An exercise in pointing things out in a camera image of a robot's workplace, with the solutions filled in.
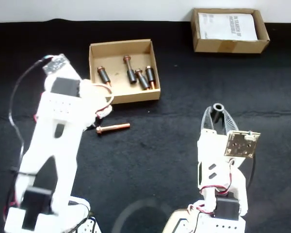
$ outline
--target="cardboard box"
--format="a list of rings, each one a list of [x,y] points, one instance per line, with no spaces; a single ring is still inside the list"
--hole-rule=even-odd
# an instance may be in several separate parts
[[[156,89],[143,90],[137,81],[130,84],[127,76],[127,67],[123,61],[124,55],[131,57],[131,68],[142,69],[146,77],[145,68],[151,66],[156,77]],[[114,93],[113,104],[158,100],[161,94],[160,79],[157,71],[153,45],[150,39],[114,41],[91,44],[89,48],[90,77],[93,83],[102,83],[97,68],[103,66],[110,78]],[[110,96],[102,88],[105,96]]]
[[[240,41],[240,40],[201,39],[199,32],[198,13],[251,14],[254,19],[258,40]],[[195,52],[261,53],[270,42],[270,38],[266,31],[261,13],[260,11],[254,9],[194,8],[191,20],[191,27]]]

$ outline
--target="black cylinder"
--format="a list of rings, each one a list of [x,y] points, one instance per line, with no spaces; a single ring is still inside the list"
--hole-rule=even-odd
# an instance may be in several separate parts
[[[103,83],[109,83],[110,79],[104,67],[98,67],[97,72]]]
[[[215,103],[212,108],[211,108],[211,119],[213,121],[213,123],[218,123],[219,119],[223,118],[223,110],[224,110],[224,106],[220,103]]]
[[[154,70],[151,67],[146,67],[145,73],[149,82],[155,82]]]
[[[140,82],[140,85],[141,85],[141,87],[142,87],[143,90],[147,90],[148,88],[150,88],[150,85],[147,82],[145,76],[143,76],[142,74],[140,74],[138,76],[138,78],[139,78],[139,82]]]
[[[134,84],[137,82],[136,75],[132,69],[127,70],[127,76],[130,84]]]

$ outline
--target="black table surface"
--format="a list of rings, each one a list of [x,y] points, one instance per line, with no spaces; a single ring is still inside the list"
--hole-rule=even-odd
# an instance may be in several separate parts
[[[271,43],[261,55],[197,54],[188,22],[71,22],[0,24],[0,232],[19,141],[7,118],[17,77],[46,54],[64,53],[89,77],[90,43],[153,41],[159,101],[115,105],[105,125],[131,129],[83,134],[72,195],[91,203],[103,233],[160,233],[170,214],[200,195],[197,149],[206,107],[222,103],[240,129],[261,133],[248,190],[249,233],[291,233],[291,25],[267,24]],[[20,85],[14,116],[28,148],[43,90],[37,68]],[[250,165],[242,169],[247,175]]]

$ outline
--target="white robotic arm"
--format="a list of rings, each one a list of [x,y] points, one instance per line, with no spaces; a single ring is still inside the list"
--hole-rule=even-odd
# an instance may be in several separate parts
[[[222,127],[215,130],[214,124],[219,120]],[[255,156],[259,136],[251,131],[239,131],[221,104],[205,110],[197,142],[197,186],[204,200],[189,205],[187,210],[175,211],[164,233],[244,233],[242,216],[248,211],[248,202],[246,179],[239,166],[245,158]]]
[[[70,194],[82,133],[96,117],[111,112],[111,101],[107,103],[89,80],[82,80],[62,54],[54,56],[43,69],[47,74],[45,92],[39,103],[31,144],[16,179],[16,206],[9,208],[4,230],[6,233],[62,233],[85,219],[99,233],[95,219],[89,219],[89,203]],[[56,166],[56,188],[35,187],[35,178],[50,157]]]

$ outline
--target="white wall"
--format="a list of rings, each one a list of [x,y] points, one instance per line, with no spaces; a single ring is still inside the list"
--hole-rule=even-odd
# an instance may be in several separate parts
[[[291,0],[0,0],[0,22],[53,18],[189,21],[193,7],[256,8],[265,22],[291,22]]]

